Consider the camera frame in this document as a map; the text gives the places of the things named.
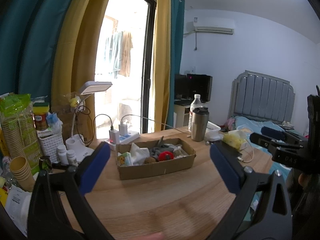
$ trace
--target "yellow bag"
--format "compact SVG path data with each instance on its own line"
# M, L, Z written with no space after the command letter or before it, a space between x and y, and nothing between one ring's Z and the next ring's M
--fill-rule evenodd
M7 148L7 144L5 143L3 132L0 126L0 151L2 152L3 156L10 156L9 150Z
M5 207L5 203L7 202L8 193L0 188L0 202Z

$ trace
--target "lamp head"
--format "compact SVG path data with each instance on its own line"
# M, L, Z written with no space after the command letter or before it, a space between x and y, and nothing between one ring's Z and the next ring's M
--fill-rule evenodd
M79 93L80 93L80 95L93 94L95 92L106 91L111 86L112 86L111 82L87 81L80 88Z

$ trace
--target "computer monitor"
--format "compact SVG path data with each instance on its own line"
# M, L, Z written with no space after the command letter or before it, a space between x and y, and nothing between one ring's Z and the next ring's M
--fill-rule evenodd
M187 74L187 79L189 84L189 95L191 98L194 97L194 94L200 94L201 101L210 101L212 76Z
M187 76L175 74L174 76L174 98L188 99L190 98L189 82Z

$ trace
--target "lamp base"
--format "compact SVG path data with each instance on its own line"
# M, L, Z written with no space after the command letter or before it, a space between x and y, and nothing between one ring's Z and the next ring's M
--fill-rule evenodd
M82 162L85 157L90 156L94 152L93 149L84 145L83 140L82 134L75 134L66 140L67 150L75 151L78 163Z

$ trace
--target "stack of paper cups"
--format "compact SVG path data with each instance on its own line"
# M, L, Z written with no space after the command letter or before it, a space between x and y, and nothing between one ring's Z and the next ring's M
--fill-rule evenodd
M6 119L1 122L4 139L7 143L9 153L12 158L25 156L23 152L23 142L17 118Z
M31 114L19 116L20 132L25 147L37 140L37 132Z
M35 179L32 176L30 165L25 157L15 157L9 165L13 176L25 191L32 192Z

